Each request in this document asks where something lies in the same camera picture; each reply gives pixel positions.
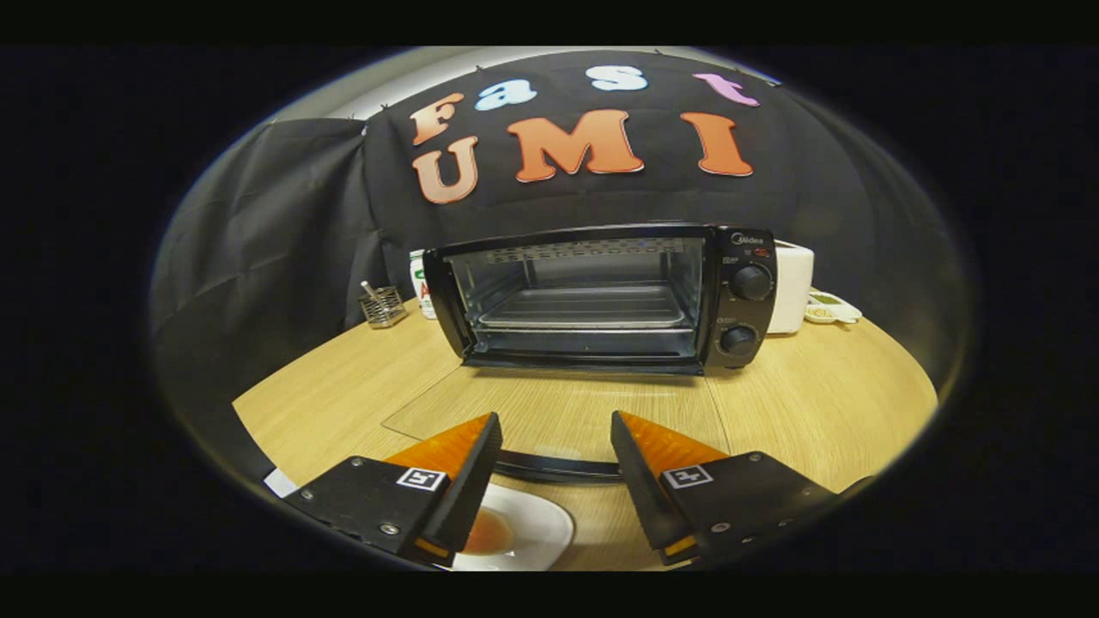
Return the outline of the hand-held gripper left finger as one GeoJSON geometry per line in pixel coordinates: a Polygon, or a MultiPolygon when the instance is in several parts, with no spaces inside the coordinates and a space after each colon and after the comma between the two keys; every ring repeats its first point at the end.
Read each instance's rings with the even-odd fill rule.
{"type": "Polygon", "coordinates": [[[352,455],[284,500],[340,536],[421,566],[464,550],[501,452],[495,412],[374,460],[352,455]]]}

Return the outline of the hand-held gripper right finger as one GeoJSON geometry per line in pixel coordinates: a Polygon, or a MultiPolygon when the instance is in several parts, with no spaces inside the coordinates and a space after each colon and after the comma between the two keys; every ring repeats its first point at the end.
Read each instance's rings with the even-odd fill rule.
{"type": "Polygon", "coordinates": [[[613,412],[610,441],[664,566],[742,559],[791,536],[841,497],[764,452],[730,455],[639,415],[613,412]]]}

